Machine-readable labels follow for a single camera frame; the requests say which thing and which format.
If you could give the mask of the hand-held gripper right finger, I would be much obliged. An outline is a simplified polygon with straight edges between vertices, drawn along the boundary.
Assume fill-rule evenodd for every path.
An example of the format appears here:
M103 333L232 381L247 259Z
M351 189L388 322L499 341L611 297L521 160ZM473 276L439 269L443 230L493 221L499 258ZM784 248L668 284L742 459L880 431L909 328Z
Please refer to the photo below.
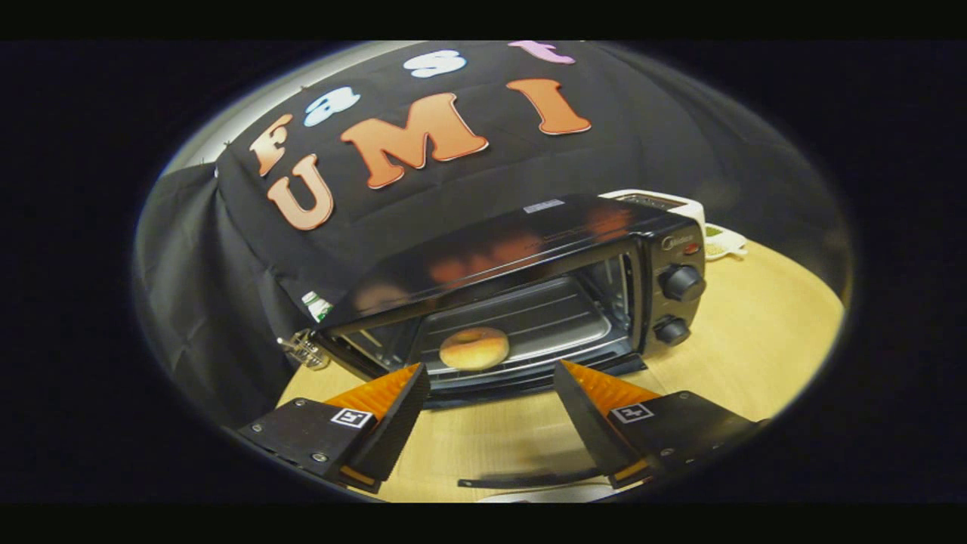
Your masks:
M561 360L554 390L613 489L676 478L765 426L695 392L658 394Z

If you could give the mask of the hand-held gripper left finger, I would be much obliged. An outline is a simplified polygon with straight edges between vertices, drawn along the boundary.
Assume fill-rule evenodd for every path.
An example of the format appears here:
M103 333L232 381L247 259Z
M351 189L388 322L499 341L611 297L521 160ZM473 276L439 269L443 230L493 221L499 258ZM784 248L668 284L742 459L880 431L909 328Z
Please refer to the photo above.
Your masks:
M254 447L334 485L377 493L431 392L418 363L328 400L296 398L237 431Z

